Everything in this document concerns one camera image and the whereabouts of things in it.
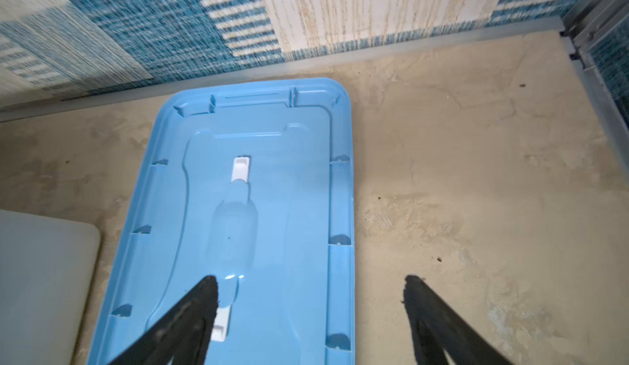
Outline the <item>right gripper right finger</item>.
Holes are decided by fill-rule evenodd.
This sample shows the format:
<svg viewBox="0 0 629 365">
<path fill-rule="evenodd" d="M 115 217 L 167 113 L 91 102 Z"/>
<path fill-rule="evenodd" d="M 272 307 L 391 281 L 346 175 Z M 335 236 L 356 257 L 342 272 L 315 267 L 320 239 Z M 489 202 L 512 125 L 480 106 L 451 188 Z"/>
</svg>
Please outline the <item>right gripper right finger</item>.
<svg viewBox="0 0 629 365">
<path fill-rule="evenodd" d="M 508 364 L 509 360 L 485 341 L 427 283 L 406 276 L 404 306 L 410 322 L 418 364 Z"/>
</svg>

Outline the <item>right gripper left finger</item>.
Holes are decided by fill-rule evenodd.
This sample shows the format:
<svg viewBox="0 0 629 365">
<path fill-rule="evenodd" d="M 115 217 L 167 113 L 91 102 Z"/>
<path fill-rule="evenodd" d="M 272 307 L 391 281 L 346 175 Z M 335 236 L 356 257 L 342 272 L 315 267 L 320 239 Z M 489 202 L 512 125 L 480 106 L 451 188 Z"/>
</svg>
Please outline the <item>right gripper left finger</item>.
<svg viewBox="0 0 629 365">
<path fill-rule="evenodd" d="M 214 276 L 204 277 L 113 364 L 203 364 L 218 311 Z"/>
</svg>

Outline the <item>white plastic storage bin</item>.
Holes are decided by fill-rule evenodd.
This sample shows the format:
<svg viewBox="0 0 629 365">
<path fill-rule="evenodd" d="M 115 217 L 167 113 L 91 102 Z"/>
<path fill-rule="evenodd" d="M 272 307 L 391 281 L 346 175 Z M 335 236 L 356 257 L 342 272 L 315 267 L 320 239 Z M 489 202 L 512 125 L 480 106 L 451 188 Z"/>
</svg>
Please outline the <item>white plastic storage bin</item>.
<svg viewBox="0 0 629 365">
<path fill-rule="evenodd" d="M 92 224 L 1 212 L 1 362 L 69 364 L 101 245 Z"/>
</svg>

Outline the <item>blue plastic bin lid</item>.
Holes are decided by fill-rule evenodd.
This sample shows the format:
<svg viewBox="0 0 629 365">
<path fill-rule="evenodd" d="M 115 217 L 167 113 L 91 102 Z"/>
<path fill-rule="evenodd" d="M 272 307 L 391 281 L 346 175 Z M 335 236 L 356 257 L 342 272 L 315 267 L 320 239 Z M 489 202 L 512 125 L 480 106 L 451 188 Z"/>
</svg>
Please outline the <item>blue plastic bin lid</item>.
<svg viewBox="0 0 629 365">
<path fill-rule="evenodd" d="M 110 363 L 205 276 L 209 364 L 355 363 L 352 105 L 325 78 L 176 93 L 153 126 L 88 356 Z"/>
</svg>

